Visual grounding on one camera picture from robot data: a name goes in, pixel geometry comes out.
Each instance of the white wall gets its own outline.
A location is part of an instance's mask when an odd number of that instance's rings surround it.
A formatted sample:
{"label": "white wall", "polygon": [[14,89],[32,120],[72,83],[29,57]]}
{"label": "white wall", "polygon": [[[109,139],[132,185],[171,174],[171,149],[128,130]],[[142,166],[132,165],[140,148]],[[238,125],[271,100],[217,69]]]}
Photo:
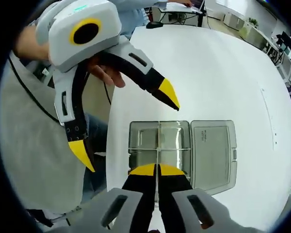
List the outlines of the white wall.
{"label": "white wall", "polygon": [[262,31],[267,37],[271,37],[273,30],[276,26],[277,19],[269,13],[260,3],[256,0],[247,0],[248,8],[245,16],[255,18],[258,23],[258,29]]}
{"label": "white wall", "polygon": [[275,25],[275,28],[273,30],[272,36],[275,37],[278,34],[282,34],[282,32],[286,32],[288,35],[290,34],[288,28],[283,24],[283,22],[281,22],[278,19]]}
{"label": "white wall", "polygon": [[[206,6],[213,11],[220,11],[224,13],[231,12],[240,16],[239,13],[235,13],[233,10],[217,4],[216,0],[206,0]],[[258,21],[259,30],[262,31],[267,37],[270,38],[272,36],[277,24],[277,19],[256,0],[247,0],[247,10],[242,18],[247,20],[249,17],[255,18]]]}

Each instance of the black cable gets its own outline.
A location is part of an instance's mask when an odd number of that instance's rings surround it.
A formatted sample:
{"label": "black cable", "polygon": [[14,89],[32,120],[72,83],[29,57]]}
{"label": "black cable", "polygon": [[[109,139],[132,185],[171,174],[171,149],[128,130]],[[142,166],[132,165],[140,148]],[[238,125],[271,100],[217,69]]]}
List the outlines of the black cable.
{"label": "black cable", "polygon": [[70,221],[68,220],[68,218],[66,218],[66,222],[67,222],[68,226],[71,226],[71,223],[70,223]]}
{"label": "black cable", "polygon": [[110,97],[109,97],[109,94],[108,94],[108,90],[107,90],[107,86],[105,83],[103,83],[104,87],[105,87],[105,91],[106,91],[106,95],[107,95],[107,98],[108,98],[108,101],[109,101],[109,104],[111,104],[111,100],[110,100]]}
{"label": "black cable", "polygon": [[176,23],[179,23],[180,25],[184,25],[185,21],[187,19],[190,19],[190,18],[194,18],[194,17],[197,17],[197,15],[194,15],[194,16],[191,16],[191,17],[186,17],[184,19],[182,19],[181,21],[177,20],[176,22],[173,22],[173,23],[164,23],[166,25],[171,25],[171,24],[176,24]]}
{"label": "black cable", "polygon": [[30,90],[28,89],[28,87],[26,87],[26,85],[24,84],[24,82],[21,80],[18,72],[16,71],[15,69],[15,66],[11,60],[11,58],[9,57],[8,58],[10,64],[11,64],[11,67],[12,67],[12,70],[14,72],[14,74],[16,75],[16,78],[18,79],[20,85],[25,89],[25,91],[27,92],[28,96],[30,97],[30,99],[33,100],[33,102],[35,102],[35,104],[42,110],[42,112],[44,112],[49,118],[51,118],[53,121],[55,121],[56,123],[59,124],[59,120],[56,119],[55,117],[53,117],[47,110],[45,110],[45,108],[39,103],[39,101],[34,97],[34,95],[30,92]]}
{"label": "black cable", "polygon": [[208,12],[207,12],[207,7],[205,6],[205,11],[206,11],[206,17],[207,17],[207,24],[209,29],[211,29],[210,25],[209,25],[209,20],[208,20]]}

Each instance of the finger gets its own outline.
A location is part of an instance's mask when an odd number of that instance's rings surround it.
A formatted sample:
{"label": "finger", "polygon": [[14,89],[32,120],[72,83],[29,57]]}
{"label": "finger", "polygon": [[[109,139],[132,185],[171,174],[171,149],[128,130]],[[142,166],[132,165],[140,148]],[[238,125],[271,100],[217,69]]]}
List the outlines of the finger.
{"label": "finger", "polygon": [[125,86],[125,82],[124,82],[120,72],[118,72],[117,70],[115,70],[111,67],[101,66],[101,68],[112,78],[115,86],[117,86],[117,87],[124,87]]}
{"label": "finger", "polygon": [[191,1],[187,1],[187,2],[186,2],[186,6],[187,6],[187,7],[192,7],[192,5],[193,5],[193,4],[192,4]]}
{"label": "finger", "polygon": [[98,57],[91,57],[88,61],[88,68],[92,69],[94,66],[98,65],[99,58]]}
{"label": "finger", "polygon": [[101,79],[102,81],[104,81],[105,84],[107,85],[113,85],[113,80],[112,78],[106,74],[102,68],[100,68],[99,66],[94,66],[91,70],[90,70],[91,74],[93,74],[94,76],[96,76],[97,78]]}

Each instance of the person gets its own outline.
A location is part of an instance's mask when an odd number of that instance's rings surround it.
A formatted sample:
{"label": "person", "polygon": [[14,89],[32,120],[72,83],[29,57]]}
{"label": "person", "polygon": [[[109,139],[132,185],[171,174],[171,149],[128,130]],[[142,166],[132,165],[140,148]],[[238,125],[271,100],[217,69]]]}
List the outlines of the person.
{"label": "person", "polygon": [[109,0],[117,7],[117,11],[122,23],[121,35],[131,38],[136,27],[145,26],[149,18],[144,8],[160,7],[165,8],[167,2],[177,2],[191,7],[191,0]]}
{"label": "person", "polygon": [[[51,62],[49,45],[37,44],[35,29],[33,24],[22,30],[10,59],[38,102],[57,118],[55,90],[41,83],[22,64],[26,60]],[[125,86],[118,71],[97,64],[93,57],[88,66],[92,74],[106,84]],[[85,116],[91,143],[97,152],[105,152],[107,125],[94,116]],[[85,170],[69,148],[64,127],[43,113],[29,97],[9,62],[0,85],[0,151],[11,185],[28,210],[67,213],[84,200],[85,188],[92,189],[95,195],[106,187],[105,159],[98,158],[97,173]]]}

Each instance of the white table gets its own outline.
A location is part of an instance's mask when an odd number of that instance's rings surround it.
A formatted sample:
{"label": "white table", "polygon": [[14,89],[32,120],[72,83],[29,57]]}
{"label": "white table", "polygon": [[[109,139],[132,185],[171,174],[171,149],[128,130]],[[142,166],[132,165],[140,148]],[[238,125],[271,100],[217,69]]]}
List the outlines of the white table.
{"label": "white table", "polygon": [[[185,19],[170,22],[168,18],[170,13],[182,13],[185,15]],[[164,24],[182,24],[201,27],[203,21],[203,13],[199,9],[196,7],[186,7],[177,2],[168,2],[165,9],[152,7],[152,14],[154,21],[159,21]]]}
{"label": "white table", "polygon": [[107,139],[107,188],[129,168],[129,124],[157,120],[233,120],[238,168],[234,188],[214,195],[243,226],[266,230],[291,187],[291,100],[267,55],[230,35],[190,26],[137,28],[131,43],[170,80],[177,112],[125,77],[113,94]]}

